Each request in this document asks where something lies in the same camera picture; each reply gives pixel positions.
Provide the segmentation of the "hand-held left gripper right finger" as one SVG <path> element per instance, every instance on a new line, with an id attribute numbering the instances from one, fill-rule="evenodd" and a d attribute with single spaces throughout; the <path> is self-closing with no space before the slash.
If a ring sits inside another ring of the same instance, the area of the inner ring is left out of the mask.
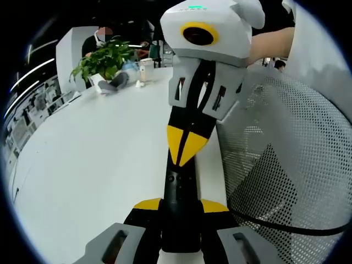
<path id="1" fill-rule="evenodd" d="M 276 247 L 250 227 L 239 226 L 225 205 L 205 199 L 201 203 L 205 263 L 278 263 Z"/>

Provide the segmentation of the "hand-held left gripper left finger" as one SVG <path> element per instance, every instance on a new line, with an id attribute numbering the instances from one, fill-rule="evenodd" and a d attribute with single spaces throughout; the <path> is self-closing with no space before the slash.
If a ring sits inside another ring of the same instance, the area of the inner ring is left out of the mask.
<path id="1" fill-rule="evenodd" d="M 123 223 L 114 223 L 85 246 L 75 263 L 157 263 L 161 249 L 161 198 L 137 203 Z"/>

